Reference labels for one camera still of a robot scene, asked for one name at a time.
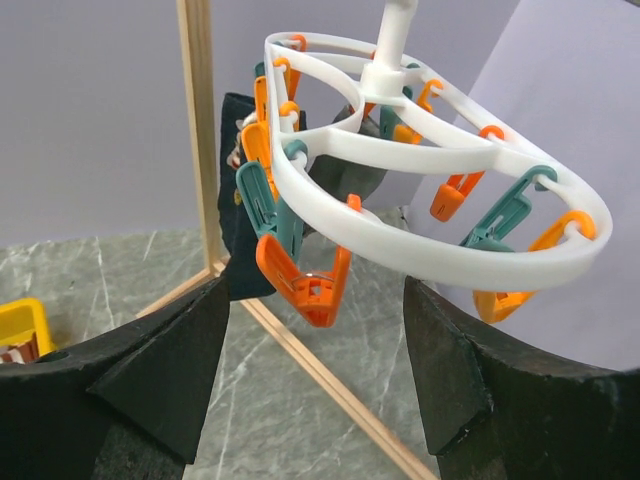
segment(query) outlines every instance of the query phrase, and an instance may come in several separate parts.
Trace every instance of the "wooden post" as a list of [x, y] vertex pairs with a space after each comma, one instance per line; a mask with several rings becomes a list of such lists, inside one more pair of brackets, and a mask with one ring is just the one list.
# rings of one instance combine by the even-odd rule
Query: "wooden post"
[[205, 268], [212, 270], [220, 257], [220, 215], [209, 0], [177, 0], [177, 7]]

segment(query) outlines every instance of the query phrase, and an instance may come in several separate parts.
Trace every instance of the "yellow object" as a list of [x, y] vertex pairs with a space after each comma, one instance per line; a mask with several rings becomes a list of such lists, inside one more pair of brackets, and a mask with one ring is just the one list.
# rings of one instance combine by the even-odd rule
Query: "yellow object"
[[56, 349], [51, 341], [44, 305], [36, 298], [23, 298], [0, 305], [0, 346], [29, 342], [36, 334], [38, 354]]
[[[593, 240], [596, 237], [596, 226], [591, 217], [580, 210], [571, 210], [554, 223], [538, 240], [530, 247], [530, 252], [546, 250], [555, 247], [562, 237], [564, 230], [571, 222], [576, 222], [580, 233]], [[486, 323], [501, 322], [524, 303], [526, 303], [536, 292], [481, 292], [473, 291], [473, 303], [476, 306], [478, 315]]]
[[242, 204], [242, 195], [240, 195], [240, 191], [236, 188], [236, 191], [233, 192], [233, 202], [236, 205]]

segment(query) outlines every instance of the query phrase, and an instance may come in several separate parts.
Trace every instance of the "wooden stick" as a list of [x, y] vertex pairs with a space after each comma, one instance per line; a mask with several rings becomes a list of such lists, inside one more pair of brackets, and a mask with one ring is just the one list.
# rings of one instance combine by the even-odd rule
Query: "wooden stick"
[[213, 57], [209, 0], [177, 0], [184, 86], [205, 267], [220, 257], [218, 172], [213, 105]]
[[[224, 270], [224, 265], [217, 263], [214, 268], [221, 272]], [[400, 439], [371, 413], [260, 300], [242, 300], [240, 303], [407, 477], [411, 480], [437, 480], [437, 477]]]
[[165, 305], [170, 304], [175, 299], [181, 297], [182, 295], [189, 293], [194, 288], [198, 288], [200, 285], [204, 285], [207, 281], [213, 279], [216, 276], [215, 271], [211, 271], [208, 268], [205, 268], [199, 273], [196, 273], [189, 280], [184, 282], [181, 285], [178, 285], [176, 288], [171, 290], [166, 295], [160, 297], [158, 300], [153, 302], [144, 310], [141, 310], [136, 315], [136, 318], [144, 317], [145, 315], [149, 315], [150, 313], [155, 312], [156, 310], [164, 307]]

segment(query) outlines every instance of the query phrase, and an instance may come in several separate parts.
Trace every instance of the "marble floor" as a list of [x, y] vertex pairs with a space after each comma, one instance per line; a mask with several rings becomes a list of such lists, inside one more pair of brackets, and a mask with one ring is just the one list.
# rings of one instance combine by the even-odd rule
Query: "marble floor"
[[[398, 211], [381, 217], [401, 226]], [[301, 267], [331, 264], [318, 234]], [[0, 303], [47, 308], [54, 341], [77, 343], [132, 320], [202, 268], [197, 230], [39, 243], [0, 250]], [[433, 471], [402, 321], [404, 278], [354, 256], [343, 307], [328, 330], [310, 327], [279, 296], [264, 303]], [[239, 304], [229, 328], [187, 480], [402, 479], [395, 464]]]

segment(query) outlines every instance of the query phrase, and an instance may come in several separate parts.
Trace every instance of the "clothespin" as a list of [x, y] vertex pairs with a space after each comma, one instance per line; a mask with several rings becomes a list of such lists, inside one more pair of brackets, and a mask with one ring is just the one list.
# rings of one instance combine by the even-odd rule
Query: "clothespin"
[[[420, 65], [418, 65], [417, 63], [410, 63], [406, 68], [420, 68]], [[435, 82], [437, 82], [437, 85], [442, 87], [442, 84], [438, 82], [438, 80], [435, 80]], [[405, 86], [402, 89], [402, 93], [404, 93], [404, 95], [409, 98], [409, 100], [413, 99], [413, 89], [411, 87]], [[431, 108], [431, 106], [429, 105], [428, 107], [429, 110], [427, 111], [429, 113], [433, 113], [433, 109]], [[422, 136], [412, 128], [404, 125], [401, 122], [400, 118], [398, 118], [398, 116], [395, 114], [395, 112], [393, 112], [393, 109], [389, 106], [383, 106], [380, 108], [380, 127], [381, 129], [386, 130], [384, 134], [381, 134], [381, 137], [386, 138], [387, 140], [393, 140], [400, 143], [409, 143], [412, 145], [417, 145], [422, 141]]]
[[[585, 212], [571, 210], [559, 218], [538, 240], [530, 247], [530, 252], [546, 250], [556, 246], [564, 236], [567, 225], [576, 222], [580, 233], [593, 240], [596, 237], [596, 226], [592, 218]], [[473, 303], [476, 306], [478, 315], [486, 323], [497, 323], [503, 321], [524, 303], [526, 303], [537, 292], [482, 292], [474, 290]]]
[[[460, 243], [463, 247], [477, 248], [498, 252], [510, 252], [509, 247], [502, 243], [514, 228], [531, 212], [531, 201], [523, 195], [529, 185], [535, 182], [536, 176], [544, 175], [556, 182], [558, 174], [546, 165], [530, 168], [513, 186], [495, 203], [487, 214], [478, 222], [471, 232]], [[536, 183], [536, 190], [546, 188]]]
[[269, 124], [266, 121], [251, 123], [242, 129], [240, 134], [242, 148], [247, 156], [248, 163], [258, 162], [262, 165], [273, 197], [278, 199], [278, 191], [273, 176], [271, 175], [271, 141], [269, 139]]
[[[307, 39], [304, 35], [293, 35], [291, 40], [300, 42], [300, 46], [298, 48], [292, 47], [294, 50], [299, 52], [307, 51]], [[296, 92], [298, 91], [298, 84], [300, 83], [300, 72], [298, 70], [293, 70], [291, 72], [291, 83], [289, 84], [289, 100], [295, 100]]]
[[440, 80], [438, 80], [437, 78], [433, 78], [433, 79], [429, 80], [427, 83], [425, 83], [424, 88], [422, 89], [422, 92], [420, 93], [420, 96], [418, 97], [418, 100], [416, 100], [416, 104], [420, 108], [422, 108], [423, 110], [426, 110], [429, 113], [433, 113], [433, 107], [429, 103], [429, 97], [437, 98], [439, 96], [437, 93], [435, 93], [432, 90], [434, 87], [438, 88], [440, 90], [444, 89], [444, 86], [442, 85], [442, 82]]
[[297, 132], [300, 130], [300, 107], [296, 102], [289, 100], [288, 102], [283, 103], [280, 107], [280, 116], [288, 117], [291, 112], [295, 112], [298, 116], [298, 119], [293, 124], [293, 129]]
[[284, 84], [287, 86], [287, 97], [292, 100], [291, 97], [291, 63], [286, 57], [278, 57], [273, 61], [274, 67], [284, 67]]
[[[296, 140], [287, 145], [284, 151], [287, 158], [293, 159], [298, 151], [306, 153], [307, 146]], [[297, 262], [304, 222], [283, 198], [274, 198], [272, 185], [262, 165], [259, 162], [242, 165], [236, 172], [236, 184], [256, 236], [262, 238], [273, 235], [287, 255]]]
[[[347, 204], [362, 210], [360, 197], [349, 195]], [[338, 246], [330, 272], [302, 273], [272, 235], [258, 241], [256, 262], [262, 274], [311, 325], [331, 327], [347, 285], [351, 252]]]
[[267, 73], [264, 68], [264, 62], [257, 63], [255, 67], [253, 67], [253, 74], [255, 78], [264, 77]]
[[[504, 132], [495, 125], [484, 127], [478, 135], [483, 138], [495, 135], [500, 140], [504, 140]], [[451, 220], [483, 175], [484, 172], [470, 173], [466, 175], [466, 179], [464, 179], [465, 175], [451, 175], [447, 183], [443, 183], [438, 188], [431, 204], [431, 216], [441, 222]]]

